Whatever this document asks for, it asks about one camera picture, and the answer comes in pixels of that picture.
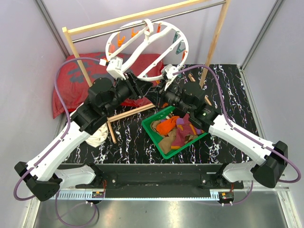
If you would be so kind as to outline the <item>white round sock hanger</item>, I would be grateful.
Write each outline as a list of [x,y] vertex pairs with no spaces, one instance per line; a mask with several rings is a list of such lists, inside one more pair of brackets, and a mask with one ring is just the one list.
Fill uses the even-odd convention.
[[137,58],[153,48],[156,48],[160,56],[137,76],[142,81],[162,80],[162,74],[153,77],[148,77],[147,74],[165,57],[172,54],[181,56],[179,64],[172,64],[180,70],[189,55],[188,40],[179,28],[165,21],[152,22],[144,19],[125,24],[121,26],[120,31],[110,35],[105,45],[106,61],[118,57],[119,54],[130,54],[131,56],[122,65],[122,71],[127,78],[126,72]]

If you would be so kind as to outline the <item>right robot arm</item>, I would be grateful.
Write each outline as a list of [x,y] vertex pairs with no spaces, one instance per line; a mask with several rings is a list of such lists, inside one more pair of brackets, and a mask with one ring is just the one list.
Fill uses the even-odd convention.
[[215,177],[220,188],[236,181],[257,181],[267,188],[276,186],[287,166],[282,158],[288,152],[285,143],[272,143],[227,120],[205,101],[204,91],[195,82],[182,87],[160,83],[146,97],[156,106],[167,103],[189,114],[189,121],[196,128],[225,140],[251,158],[250,162],[223,165]]

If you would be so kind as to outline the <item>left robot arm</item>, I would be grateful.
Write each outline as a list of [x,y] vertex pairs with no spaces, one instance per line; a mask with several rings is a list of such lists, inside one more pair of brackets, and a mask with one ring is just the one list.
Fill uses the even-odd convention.
[[88,163],[78,168],[60,170],[60,164],[82,142],[107,123],[126,99],[142,98],[152,88],[148,77],[125,74],[114,85],[109,78],[99,78],[88,89],[88,97],[72,114],[62,133],[39,155],[28,162],[18,162],[14,169],[35,198],[46,201],[69,187],[98,188],[103,172]]

